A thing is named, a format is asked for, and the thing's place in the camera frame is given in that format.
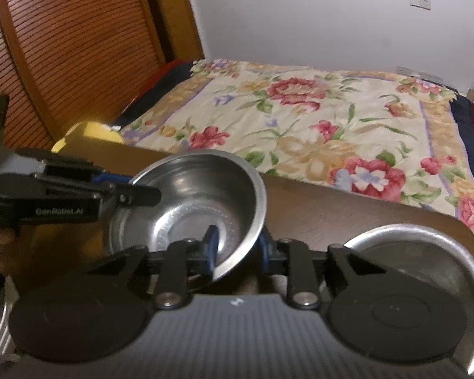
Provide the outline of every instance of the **screw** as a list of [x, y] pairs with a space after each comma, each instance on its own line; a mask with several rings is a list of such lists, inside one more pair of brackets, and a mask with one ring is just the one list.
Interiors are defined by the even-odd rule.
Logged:
[[174, 292], [162, 292], [156, 296], [155, 302], [162, 308], [172, 308], [181, 302], [181, 296]]
[[293, 295], [293, 301], [300, 306], [311, 306], [318, 302], [318, 296], [312, 292], [297, 292]]

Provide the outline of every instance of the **floral bedspread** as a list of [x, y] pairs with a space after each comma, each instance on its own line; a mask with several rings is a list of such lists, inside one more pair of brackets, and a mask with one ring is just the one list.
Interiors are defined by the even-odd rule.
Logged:
[[453, 215], [474, 232], [474, 178], [455, 94], [383, 72], [202, 60], [125, 127], [176, 153], [219, 148], [257, 170]]

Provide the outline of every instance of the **white logo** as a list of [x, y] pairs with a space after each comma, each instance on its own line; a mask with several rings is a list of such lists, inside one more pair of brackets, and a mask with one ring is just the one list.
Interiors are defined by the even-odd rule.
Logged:
[[231, 305], [234, 305], [234, 306], [239, 306], [239, 305], [242, 305], [244, 303], [246, 303], [246, 301], [242, 298], [235, 298], [235, 299], [232, 299], [230, 301]]
[[35, 213], [38, 216], [42, 215], [83, 215], [84, 214], [84, 209], [83, 208], [70, 208], [70, 209], [65, 209], [65, 208], [50, 208], [50, 209], [42, 209], [42, 208], [37, 208], [35, 210]]

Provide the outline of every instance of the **stainless steel bowl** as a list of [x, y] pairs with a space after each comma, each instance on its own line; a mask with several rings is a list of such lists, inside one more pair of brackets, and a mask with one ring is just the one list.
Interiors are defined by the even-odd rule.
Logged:
[[107, 248], [133, 245], [165, 250], [181, 239], [201, 239], [209, 225], [219, 229], [213, 280], [235, 267], [251, 250], [265, 222], [267, 195], [258, 172], [245, 160], [217, 150], [164, 158], [132, 183], [162, 192], [155, 207], [119, 208], [111, 220]]
[[345, 246], [457, 297], [467, 323], [454, 359], [469, 374], [474, 372], [474, 258], [467, 249], [435, 229], [413, 224], [375, 228]]

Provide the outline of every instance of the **wooden table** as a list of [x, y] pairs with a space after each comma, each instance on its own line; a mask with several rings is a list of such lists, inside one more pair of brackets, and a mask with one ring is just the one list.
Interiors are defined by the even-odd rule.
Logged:
[[[72, 139], [61, 151], [92, 160], [110, 172], [135, 175], [165, 156], [164, 153], [95, 139]], [[268, 195], [266, 225], [275, 238], [295, 238], [325, 250], [372, 228], [393, 223], [430, 226], [455, 238], [474, 256], [474, 235], [454, 218], [400, 203], [357, 196], [333, 188], [264, 175]], [[31, 248], [30, 266], [15, 278], [19, 289], [45, 283], [80, 263], [102, 256], [99, 224], [39, 227]], [[267, 291], [255, 277], [255, 263], [245, 261], [216, 284], [226, 293]]]

